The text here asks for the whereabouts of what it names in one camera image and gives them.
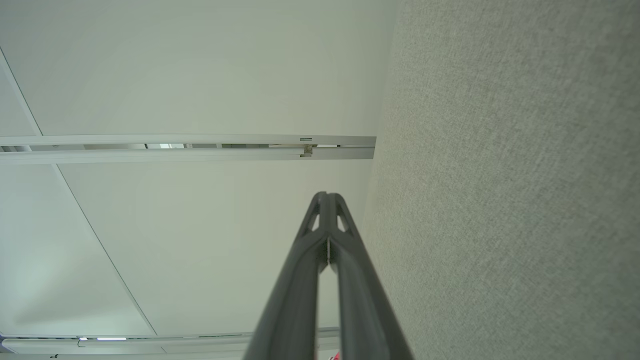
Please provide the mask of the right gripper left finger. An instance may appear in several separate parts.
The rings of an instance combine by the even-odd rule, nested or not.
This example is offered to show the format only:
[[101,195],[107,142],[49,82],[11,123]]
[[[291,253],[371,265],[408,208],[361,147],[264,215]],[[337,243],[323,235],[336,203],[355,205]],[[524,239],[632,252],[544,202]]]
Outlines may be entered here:
[[327,266],[322,210],[328,194],[316,193],[258,321],[245,360],[315,360],[319,275]]

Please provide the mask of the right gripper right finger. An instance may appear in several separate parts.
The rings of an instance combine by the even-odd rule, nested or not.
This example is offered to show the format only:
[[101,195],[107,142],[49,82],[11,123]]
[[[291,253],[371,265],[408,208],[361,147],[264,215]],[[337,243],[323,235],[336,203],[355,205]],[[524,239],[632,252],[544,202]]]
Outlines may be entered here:
[[338,278],[341,360],[414,356],[346,201],[330,193],[330,262]]

